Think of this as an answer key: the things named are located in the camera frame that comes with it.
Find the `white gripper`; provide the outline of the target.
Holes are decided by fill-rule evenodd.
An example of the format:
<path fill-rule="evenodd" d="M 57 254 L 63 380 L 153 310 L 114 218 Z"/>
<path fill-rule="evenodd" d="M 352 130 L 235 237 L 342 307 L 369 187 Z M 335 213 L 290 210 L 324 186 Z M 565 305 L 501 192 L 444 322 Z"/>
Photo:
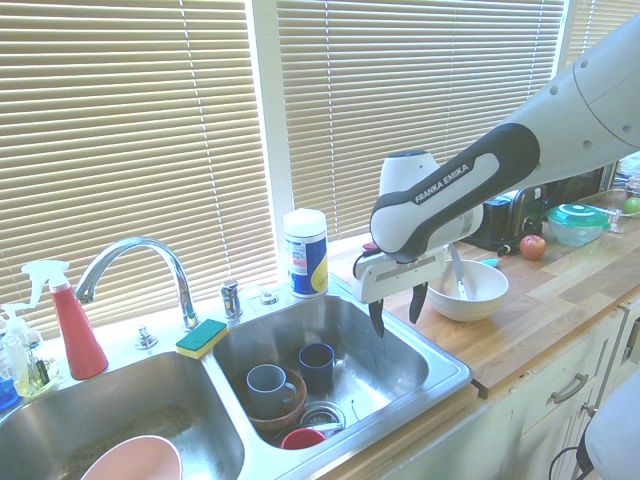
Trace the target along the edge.
<path fill-rule="evenodd" d="M 378 250 L 365 252 L 355 261 L 351 293 L 359 302 L 369 304 L 369 316 L 379 338 L 385 333 L 382 300 L 386 297 L 413 288 L 409 321 L 418 321 L 428 282 L 440 277 L 445 270 L 446 247 L 428 250 L 409 263 L 400 263 Z"/>

